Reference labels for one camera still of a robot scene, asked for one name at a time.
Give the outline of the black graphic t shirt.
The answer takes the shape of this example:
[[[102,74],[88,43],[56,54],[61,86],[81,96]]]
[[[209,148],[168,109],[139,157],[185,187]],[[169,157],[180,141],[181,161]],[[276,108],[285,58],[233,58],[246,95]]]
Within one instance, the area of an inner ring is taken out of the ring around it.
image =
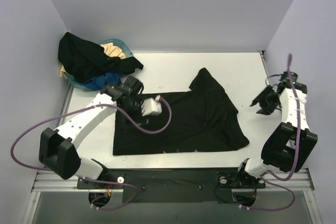
[[[146,155],[182,152],[237,151],[249,145],[237,119],[238,110],[225,89],[206,68],[199,70],[187,92],[168,92],[161,95],[170,105],[159,115],[132,114],[134,120],[149,119],[144,129],[158,134],[146,134],[127,118],[116,112],[113,154]]]

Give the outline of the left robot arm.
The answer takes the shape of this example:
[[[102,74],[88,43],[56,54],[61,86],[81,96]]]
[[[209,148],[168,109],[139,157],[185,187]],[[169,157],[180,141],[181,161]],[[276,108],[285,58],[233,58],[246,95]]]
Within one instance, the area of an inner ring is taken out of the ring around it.
[[[141,111],[140,94],[144,84],[129,76],[124,83],[106,85],[89,103],[85,111],[40,136],[39,161],[62,179],[72,176],[89,178],[95,188],[108,182],[104,167],[97,161],[80,157],[77,148],[82,141],[107,117],[123,109],[128,115]]]

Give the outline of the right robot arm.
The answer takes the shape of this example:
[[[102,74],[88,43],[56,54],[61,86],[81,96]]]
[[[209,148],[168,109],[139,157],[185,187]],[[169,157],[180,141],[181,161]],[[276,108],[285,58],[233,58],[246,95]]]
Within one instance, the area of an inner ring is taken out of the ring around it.
[[[318,141],[306,119],[306,85],[297,81],[298,75],[294,72],[283,72],[279,77],[276,85],[266,86],[251,103],[260,106],[258,114],[262,115],[280,109],[281,122],[265,142],[261,157],[248,158],[239,166],[234,180],[240,187],[276,172],[287,173],[283,180],[288,180],[302,168]]]

